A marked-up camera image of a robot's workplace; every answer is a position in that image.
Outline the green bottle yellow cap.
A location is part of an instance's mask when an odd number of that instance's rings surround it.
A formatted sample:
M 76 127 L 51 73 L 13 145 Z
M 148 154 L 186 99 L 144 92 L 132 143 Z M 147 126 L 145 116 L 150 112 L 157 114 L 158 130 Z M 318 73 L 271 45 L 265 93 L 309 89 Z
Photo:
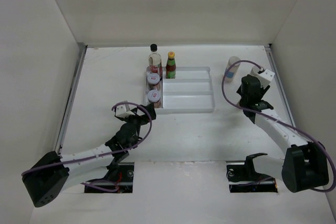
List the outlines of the green bottle yellow cap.
M 167 54 L 167 63 L 166 63 L 166 78 L 175 79 L 176 76 L 176 62 L 175 62 L 175 53 L 170 51 Z

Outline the spice jar dark contents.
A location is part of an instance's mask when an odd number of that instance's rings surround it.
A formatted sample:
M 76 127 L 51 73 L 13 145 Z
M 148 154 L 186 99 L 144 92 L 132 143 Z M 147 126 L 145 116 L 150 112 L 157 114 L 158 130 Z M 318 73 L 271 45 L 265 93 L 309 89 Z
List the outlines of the spice jar dark contents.
M 161 80 L 159 74 L 149 73 L 147 75 L 146 80 L 148 83 L 149 90 L 157 90 L 157 91 L 161 90 Z

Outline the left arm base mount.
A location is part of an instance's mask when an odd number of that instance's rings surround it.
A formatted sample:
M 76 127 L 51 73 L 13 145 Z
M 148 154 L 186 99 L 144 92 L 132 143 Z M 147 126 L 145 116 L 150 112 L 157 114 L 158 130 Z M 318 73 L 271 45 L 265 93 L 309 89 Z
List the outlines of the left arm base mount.
M 94 179 L 84 185 L 85 194 L 130 194 L 133 192 L 135 163 L 120 163 L 104 178 Z

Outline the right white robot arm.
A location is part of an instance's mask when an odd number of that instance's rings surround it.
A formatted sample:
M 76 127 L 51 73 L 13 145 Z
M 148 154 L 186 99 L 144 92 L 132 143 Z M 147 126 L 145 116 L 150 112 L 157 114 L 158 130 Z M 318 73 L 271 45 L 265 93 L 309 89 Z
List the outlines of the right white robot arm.
M 280 178 L 293 193 L 329 183 L 327 157 L 318 144 L 287 127 L 274 107 L 263 100 L 270 86 L 263 87 L 252 75 L 242 78 L 237 90 L 244 114 L 278 145 L 285 155 Z

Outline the white shaker blue label right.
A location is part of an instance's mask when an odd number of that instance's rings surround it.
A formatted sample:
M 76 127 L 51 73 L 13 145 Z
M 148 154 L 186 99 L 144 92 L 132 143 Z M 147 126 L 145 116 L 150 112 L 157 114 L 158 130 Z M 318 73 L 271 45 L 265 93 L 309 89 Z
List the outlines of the white shaker blue label right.
M 252 67 L 252 69 L 251 69 L 251 71 L 250 71 L 250 74 L 252 75 L 252 76 L 258 76 L 259 75 L 259 72 L 260 72 L 260 68 L 259 67 L 257 67 L 257 66 L 253 66 Z

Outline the spice jar orange contents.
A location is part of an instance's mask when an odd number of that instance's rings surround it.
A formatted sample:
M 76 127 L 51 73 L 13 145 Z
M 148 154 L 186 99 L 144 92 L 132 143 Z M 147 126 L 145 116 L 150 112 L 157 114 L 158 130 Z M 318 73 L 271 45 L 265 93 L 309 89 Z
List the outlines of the spice jar orange contents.
M 161 93 L 158 90 L 150 90 L 147 94 L 147 99 L 153 103 L 156 109 L 161 108 Z

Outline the dark sauce bottle black cap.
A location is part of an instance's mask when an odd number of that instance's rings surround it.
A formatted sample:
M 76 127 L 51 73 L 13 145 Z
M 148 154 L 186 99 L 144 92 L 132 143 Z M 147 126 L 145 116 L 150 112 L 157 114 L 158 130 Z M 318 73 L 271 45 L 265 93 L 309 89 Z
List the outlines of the dark sauce bottle black cap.
M 151 53 L 149 55 L 149 70 L 151 73 L 157 73 L 162 79 L 162 58 L 157 52 L 157 44 L 150 45 Z

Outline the white divided organizer tray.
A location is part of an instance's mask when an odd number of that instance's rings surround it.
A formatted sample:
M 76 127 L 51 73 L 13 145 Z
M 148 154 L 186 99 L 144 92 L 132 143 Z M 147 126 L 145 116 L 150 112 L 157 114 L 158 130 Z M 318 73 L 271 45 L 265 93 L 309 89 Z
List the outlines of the white divided organizer tray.
M 160 81 L 157 114 L 211 113 L 215 109 L 210 67 L 177 67 L 176 78 Z

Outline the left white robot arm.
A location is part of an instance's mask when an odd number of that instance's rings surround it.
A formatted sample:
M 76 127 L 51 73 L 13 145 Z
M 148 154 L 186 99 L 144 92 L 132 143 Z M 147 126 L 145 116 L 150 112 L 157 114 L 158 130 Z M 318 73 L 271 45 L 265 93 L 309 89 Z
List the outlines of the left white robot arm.
M 119 102 L 111 109 L 123 122 L 116 134 L 104 144 L 74 154 L 46 153 L 31 169 L 22 173 L 22 181 L 33 202 L 40 208 L 52 202 L 63 190 L 84 183 L 93 186 L 98 180 L 113 181 L 119 164 L 146 138 L 141 127 L 153 125 L 154 104 L 138 105 Z

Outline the white shaker blue label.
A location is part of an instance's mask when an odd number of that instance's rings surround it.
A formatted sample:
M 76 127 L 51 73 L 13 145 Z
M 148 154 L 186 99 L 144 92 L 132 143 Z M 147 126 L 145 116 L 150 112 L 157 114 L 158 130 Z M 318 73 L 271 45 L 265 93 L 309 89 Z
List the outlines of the white shaker blue label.
M 232 57 L 229 58 L 226 69 L 225 69 L 225 72 L 224 72 L 226 74 L 224 82 L 230 83 L 230 82 L 233 81 L 233 79 L 234 79 L 234 77 L 235 77 L 235 75 L 238 71 L 238 68 L 240 66 L 240 62 L 236 63 L 238 61 L 240 61 L 240 58 L 237 57 L 237 56 L 232 56 Z
M 253 66 L 252 67 L 252 69 L 251 69 L 251 71 L 250 71 L 250 74 L 252 75 L 252 76 L 258 76 L 259 75 L 259 72 L 260 72 L 260 68 L 259 67 L 257 67 L 257 66 Z

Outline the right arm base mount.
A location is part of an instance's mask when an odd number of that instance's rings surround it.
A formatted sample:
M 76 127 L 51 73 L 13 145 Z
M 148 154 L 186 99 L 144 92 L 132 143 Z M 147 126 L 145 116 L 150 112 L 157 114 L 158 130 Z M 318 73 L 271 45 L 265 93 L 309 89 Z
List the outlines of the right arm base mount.
M 253 160 L 267 156 L 266 153 L 248 155 L 244 161 L 228 161 L 226 177 L 231 193 L 277 193 L 277 183 L 273 177 L 255 171 Z

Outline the white shaker blue label left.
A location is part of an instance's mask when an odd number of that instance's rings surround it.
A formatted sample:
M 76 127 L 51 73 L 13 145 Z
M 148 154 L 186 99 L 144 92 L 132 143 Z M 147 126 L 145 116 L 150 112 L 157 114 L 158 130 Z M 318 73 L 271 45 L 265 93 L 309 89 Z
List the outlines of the white shaker blue label left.
M 224 72 L 226 74 L 224 82 L 230 83 L 230 82 L 233 81 L 233 79 L 234 79 L 234 77 L 235 77 L 235 75 L 238 71 L 238 68 L 240 66 L 240 62 L 236 63 L 238 61 L 240 61 L 240 58 L 237 57 L 237 56 L 232 56 L 232 57 L 229 58 L 226 69 L 225 69 L 225 72 Z

